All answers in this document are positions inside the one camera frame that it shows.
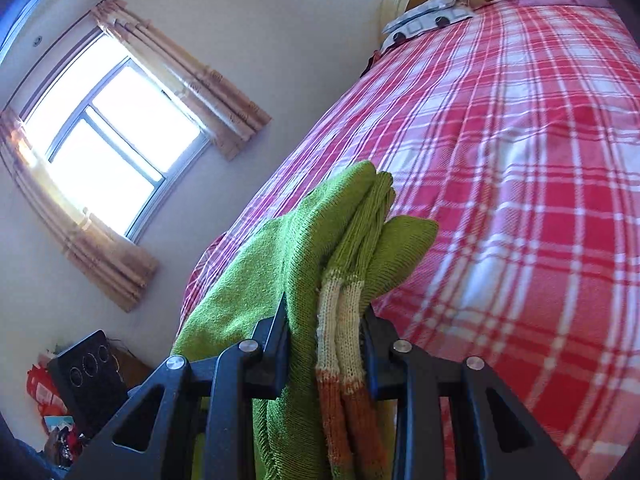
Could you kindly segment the red plaid bed sheet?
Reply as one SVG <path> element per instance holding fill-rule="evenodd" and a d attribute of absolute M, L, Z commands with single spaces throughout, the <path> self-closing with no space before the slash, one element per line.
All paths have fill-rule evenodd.
<path fill-rule="evenodd" d="M 182 314 L 256 226 L 360 160 L 393 175 L 394 214 L 439 226 L 376 312 L 481 356 L 606 477 L 639 428 L 639 49 L 620 17 L 504 0 L 384 55 L 207 247 Z"/>

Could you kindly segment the white patterned pillow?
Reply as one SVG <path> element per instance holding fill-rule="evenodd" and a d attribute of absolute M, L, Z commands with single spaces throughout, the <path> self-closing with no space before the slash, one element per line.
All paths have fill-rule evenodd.
<path fill-rule="evenodd" d="M 384 54 L 424 32 L 446 28 L 474 16 L 469 0 L 427 0 L 384 26 L 380 53 Z"/>

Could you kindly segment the beige curtain right of window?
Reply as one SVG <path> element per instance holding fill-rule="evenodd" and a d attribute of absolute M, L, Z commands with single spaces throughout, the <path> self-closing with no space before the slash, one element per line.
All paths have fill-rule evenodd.
<path fill-rule="evenodd" d="M 235 84 L 127 9 L 122 0 L 102 0 L 91 14 L 170 93 L 207 134 L 225 159 L 234 159 L 264 130 L 271 116 Z"/>

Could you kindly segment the black device with circles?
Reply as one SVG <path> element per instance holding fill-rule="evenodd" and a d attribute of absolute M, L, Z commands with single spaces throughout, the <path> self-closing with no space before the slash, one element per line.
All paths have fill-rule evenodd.
<path fill-rule="evenodd" d="M 128 400 L 127 387 L 103 330 L 57 354 L 48 364 L 78 431 L 91 439 Z"/>

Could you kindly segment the beige curtain of window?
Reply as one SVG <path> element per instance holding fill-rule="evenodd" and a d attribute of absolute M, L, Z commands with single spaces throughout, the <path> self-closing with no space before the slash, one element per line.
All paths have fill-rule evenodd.
<path fill-rule="evenodd" d="M 11 107 L 1 112 L 1 161 L 65 258 L 123 311 L 134 310 L 158 261 L 63 195 L 52 179 L 50 162 L 32 148 L 24 122 Z"/>
<path fill-rule="evenodd" d="M 122 0 L 102 0 L 91 14 L 170 93 L 207 134 L 225 159 L 234 159 L 264 130 L 271 116 L 235 84 L 127 9 Z"/>

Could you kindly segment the red items on floor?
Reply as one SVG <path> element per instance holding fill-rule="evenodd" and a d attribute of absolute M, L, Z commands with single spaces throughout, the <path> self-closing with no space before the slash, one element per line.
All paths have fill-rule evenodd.
<path fill-rule="evenodd" d="M 73 416 L 66 408 L 47 365 L 50 354 L 40 353 L 26 374 L 26 392 L 35 401 L 42 428 L 47 435 L 44 454 L 56 466 L 68 469 L 82 451 Z"/>

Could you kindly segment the beige curtain left of window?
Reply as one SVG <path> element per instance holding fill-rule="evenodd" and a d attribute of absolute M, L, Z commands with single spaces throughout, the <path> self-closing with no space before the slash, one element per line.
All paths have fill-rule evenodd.
<path fill-rule="evenodd" d="M 1 112 L 1 161 L 65 258 L 123 311 L 134 310 L 158 261 L 63 195 L 52 179 L 50 162 L 32 148 L 24 122 L 11 107 Z"/>

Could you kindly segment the green knitted sweater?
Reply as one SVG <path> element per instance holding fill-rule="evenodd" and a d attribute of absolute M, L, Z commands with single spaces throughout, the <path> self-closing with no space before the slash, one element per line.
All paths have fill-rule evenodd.
<path fill-rule="evenodd" d="M 319 184 L 241 246 L 184 321 L 172 350 L 190 361 L 246 339 L 284 304 L 290 374 L 281 395 L 253 404 L 262 479 L 386 479 L 393 413 L 366 385 L 360 321 L 405 281 L 437 223 L 392 216 L 393 178 L 358 162 Z"/>

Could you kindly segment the side window with frame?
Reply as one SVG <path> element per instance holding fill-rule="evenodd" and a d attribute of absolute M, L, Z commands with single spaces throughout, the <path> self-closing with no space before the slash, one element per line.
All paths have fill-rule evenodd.
<path fill-rule="evenodd" d="M 8 103 L 65 197 L 133 242 L 208 145 L 174 96 L 96 26 L 56 40 Z"/>

